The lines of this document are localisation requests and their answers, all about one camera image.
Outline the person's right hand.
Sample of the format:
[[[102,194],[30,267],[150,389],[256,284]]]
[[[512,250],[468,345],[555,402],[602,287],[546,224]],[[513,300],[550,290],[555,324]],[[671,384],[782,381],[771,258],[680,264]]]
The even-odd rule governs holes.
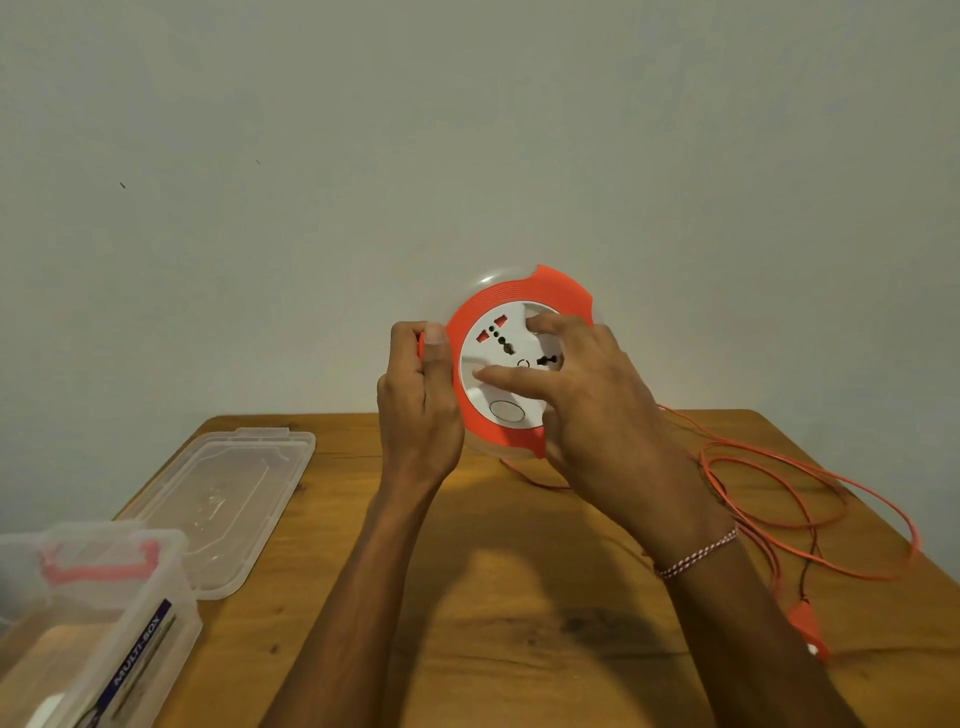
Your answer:
[[[538,314],[529,330],[558,338],[560,384],[545,402],[548,462],[575,493],[644,545],[668,531],[736,524],[703,483],[612,331],[578,316]]]

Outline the person's left hand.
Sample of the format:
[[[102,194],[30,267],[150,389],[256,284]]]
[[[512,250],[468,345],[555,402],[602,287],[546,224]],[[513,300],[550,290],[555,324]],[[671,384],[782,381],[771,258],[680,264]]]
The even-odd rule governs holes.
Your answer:
[[[457,396],[426,401],[423,331],[431,321],[398,321],[390,330],[385,372],[376,385],[382,478],[393,490],[431,497],[462,455],[465,427]]]

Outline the orange and white extension reel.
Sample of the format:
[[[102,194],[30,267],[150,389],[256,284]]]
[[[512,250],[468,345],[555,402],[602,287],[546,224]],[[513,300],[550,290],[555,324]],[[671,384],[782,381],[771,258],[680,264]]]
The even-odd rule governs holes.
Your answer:
[[[465,441],[499,460],[544,459],[545,403],[481,382],[474,372],[489,366],[558,371],[559,339],[531,331],[527,320],[542,313],[600,323],[594,296],[566,273],[546,265],[482,275],[439,308],[452,353],[452,388]]]

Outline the person's right forearm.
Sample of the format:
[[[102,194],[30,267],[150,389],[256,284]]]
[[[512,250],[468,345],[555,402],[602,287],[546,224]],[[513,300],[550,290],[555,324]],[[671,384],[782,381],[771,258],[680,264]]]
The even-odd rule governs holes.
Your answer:
[[[734,528],[668,531],[643,547],[662,575],[717,728],[865,728]]]

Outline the person's left forearm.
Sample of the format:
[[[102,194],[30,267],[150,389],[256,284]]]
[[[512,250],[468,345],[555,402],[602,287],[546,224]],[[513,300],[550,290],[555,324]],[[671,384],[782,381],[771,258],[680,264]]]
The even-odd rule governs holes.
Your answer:
[[[385,472],[259,728],[378,728],[404,585],[444,472]]]

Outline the clear plastic box lid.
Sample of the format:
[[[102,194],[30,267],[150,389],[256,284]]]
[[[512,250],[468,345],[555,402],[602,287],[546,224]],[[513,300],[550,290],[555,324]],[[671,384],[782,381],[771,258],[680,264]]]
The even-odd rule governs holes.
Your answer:
[[[200,435],[118,518],[179,530],[195,599],[222,601],[246,581],[315,450],[314,434],[288,427]]]

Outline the orange plug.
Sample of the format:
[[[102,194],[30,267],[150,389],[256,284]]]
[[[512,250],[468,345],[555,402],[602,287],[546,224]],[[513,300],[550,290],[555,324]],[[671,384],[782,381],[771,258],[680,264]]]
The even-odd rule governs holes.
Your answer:
[[[789,624],[803,640],[807,651],[819,663],[826,665],[830,659],[831,651],[823,639],[810,600],[807,597],[801,597],[786,611],[785,615]]]

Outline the clear plastic storage box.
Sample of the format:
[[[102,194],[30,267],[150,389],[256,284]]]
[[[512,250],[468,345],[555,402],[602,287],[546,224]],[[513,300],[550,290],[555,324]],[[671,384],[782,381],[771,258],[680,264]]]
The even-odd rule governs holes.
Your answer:
[[[0,728],[153,728],[202,630],[177,529],[0,535]]]

